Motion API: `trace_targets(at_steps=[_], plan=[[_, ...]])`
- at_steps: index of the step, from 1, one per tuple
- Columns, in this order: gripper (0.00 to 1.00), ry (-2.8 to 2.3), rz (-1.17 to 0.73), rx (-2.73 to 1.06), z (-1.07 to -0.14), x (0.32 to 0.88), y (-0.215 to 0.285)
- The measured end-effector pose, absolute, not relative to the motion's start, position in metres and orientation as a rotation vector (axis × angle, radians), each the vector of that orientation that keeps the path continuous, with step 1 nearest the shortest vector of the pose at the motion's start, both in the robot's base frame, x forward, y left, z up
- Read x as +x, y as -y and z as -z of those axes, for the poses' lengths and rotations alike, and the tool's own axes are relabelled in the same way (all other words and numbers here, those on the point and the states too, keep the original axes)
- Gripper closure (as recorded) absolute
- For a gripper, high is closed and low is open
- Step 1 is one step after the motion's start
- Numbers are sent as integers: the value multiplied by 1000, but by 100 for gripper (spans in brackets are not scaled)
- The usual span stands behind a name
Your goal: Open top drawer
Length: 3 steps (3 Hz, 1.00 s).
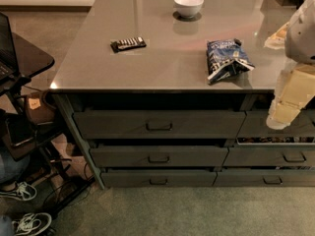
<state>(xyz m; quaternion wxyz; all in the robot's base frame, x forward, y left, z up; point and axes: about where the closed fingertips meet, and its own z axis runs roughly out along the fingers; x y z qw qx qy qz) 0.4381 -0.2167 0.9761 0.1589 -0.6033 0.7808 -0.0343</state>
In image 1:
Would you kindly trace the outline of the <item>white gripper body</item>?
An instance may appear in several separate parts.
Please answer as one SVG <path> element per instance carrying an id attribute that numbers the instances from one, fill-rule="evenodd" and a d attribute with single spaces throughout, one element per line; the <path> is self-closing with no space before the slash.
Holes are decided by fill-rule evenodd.
<path id="1" fill-rule="evenodd" d="M 274 91 L 275 98 L 279 98 L 281 96 L 285 83 L 288 80 L 289 74 L 291 73 L 295 65 L 296 62 L 290 59 L 287 59 L 284 62 L 284 68 L 280 71 L 277 78 L 277 83 Z"/>

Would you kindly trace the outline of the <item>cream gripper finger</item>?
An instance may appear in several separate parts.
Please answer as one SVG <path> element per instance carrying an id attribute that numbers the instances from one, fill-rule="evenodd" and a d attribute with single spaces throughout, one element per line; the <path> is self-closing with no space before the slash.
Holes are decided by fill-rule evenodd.
<path id="1" fill-rule="evenodd" d="M 282 94 L 270 105 L 266 124 L 274 130 L 288 127 L 315 96 L 315 66 L 297 64 L 285 83 Z"/>

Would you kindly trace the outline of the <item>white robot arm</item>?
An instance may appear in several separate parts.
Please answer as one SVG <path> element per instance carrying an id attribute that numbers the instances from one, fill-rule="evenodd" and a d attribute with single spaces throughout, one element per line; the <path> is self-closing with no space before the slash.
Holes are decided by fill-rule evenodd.
<path id="1" fill-rule="evenodd" d="M 281 70 L 266 124 L 288 127 L 315 96 L 315 0 L 304 0 L 283 26 L 285 56 L 295 62 Z"/>

